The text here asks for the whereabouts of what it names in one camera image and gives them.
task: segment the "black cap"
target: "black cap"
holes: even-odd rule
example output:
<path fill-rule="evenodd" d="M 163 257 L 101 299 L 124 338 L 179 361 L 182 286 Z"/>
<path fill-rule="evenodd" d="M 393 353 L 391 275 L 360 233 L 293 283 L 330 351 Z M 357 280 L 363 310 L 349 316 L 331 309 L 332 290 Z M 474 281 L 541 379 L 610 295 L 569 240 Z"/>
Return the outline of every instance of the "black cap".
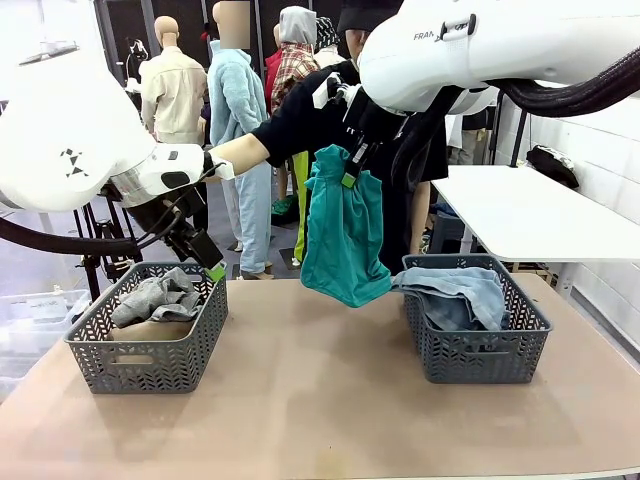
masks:
<path fill-rule="evenodd" d="M 400 10 L 403 0 L 342 0 L 338 31 L 372 32 Z"/>

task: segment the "plaid shirt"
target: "plaid shirt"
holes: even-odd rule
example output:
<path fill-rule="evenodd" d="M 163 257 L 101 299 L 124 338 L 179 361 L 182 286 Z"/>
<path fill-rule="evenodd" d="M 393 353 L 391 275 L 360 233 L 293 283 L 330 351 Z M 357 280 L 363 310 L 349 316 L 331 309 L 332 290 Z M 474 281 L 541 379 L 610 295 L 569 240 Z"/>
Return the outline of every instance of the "plaid shirt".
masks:
<path fill-rule="evenodd" d="M 320 67 L 313 59 L 313 46 L 304 43 L 283 43 L 282 63 L 278 68 L 271 94 L 271 110 L 275 112 L 293 86 Z"/>

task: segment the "tan tabletop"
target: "tan tabletop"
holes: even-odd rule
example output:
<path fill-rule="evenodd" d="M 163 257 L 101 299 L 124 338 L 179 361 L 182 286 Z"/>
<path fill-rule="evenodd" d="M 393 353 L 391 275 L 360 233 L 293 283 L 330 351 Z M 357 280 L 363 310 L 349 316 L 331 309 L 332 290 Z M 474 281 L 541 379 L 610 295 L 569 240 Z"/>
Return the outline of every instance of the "tan tabletop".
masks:
<path fill-rule="evenodd" d="M 230 282 L 193 394 L 93 396 L 58 344 L 0 407 L 0 478 L 640 471 L 640 376 L 542 280 L 517 279 L 555 325 L 530 385 L 432 385 L 399 295 L 351 310 L 294 280 Z"/>

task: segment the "light blue fleece jacket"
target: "light blue fleece jacket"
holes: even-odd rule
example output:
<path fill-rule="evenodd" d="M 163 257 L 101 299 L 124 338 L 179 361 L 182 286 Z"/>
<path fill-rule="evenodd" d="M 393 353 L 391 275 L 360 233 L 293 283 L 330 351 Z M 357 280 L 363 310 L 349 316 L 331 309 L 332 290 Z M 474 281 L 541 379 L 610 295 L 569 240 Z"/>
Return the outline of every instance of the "light blue fleece jacket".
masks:
<path fill-rule="evenodd" d="M 207 83 L 211 101 L 211 144 L 215 147 L 252 132 L 267 119 L 260 77 L 242 50 L 211 42 L 213 61 Z"/>

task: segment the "teal cloth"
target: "teal cloth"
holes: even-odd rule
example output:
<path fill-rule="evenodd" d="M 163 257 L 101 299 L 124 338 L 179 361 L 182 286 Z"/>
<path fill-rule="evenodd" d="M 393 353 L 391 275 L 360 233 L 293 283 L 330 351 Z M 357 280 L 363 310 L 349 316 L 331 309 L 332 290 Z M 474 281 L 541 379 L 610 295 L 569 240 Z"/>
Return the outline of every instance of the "teal cloth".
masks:
<path fill-rule="evenodd" d="M 311 177 L 307 255 L 300 280 L 313 290 L 359 308 L 391 290 L 382 248 L 382 183 L 364 171 L 342 185 L 349 153 L 336 145 L 316 152 Z"/>

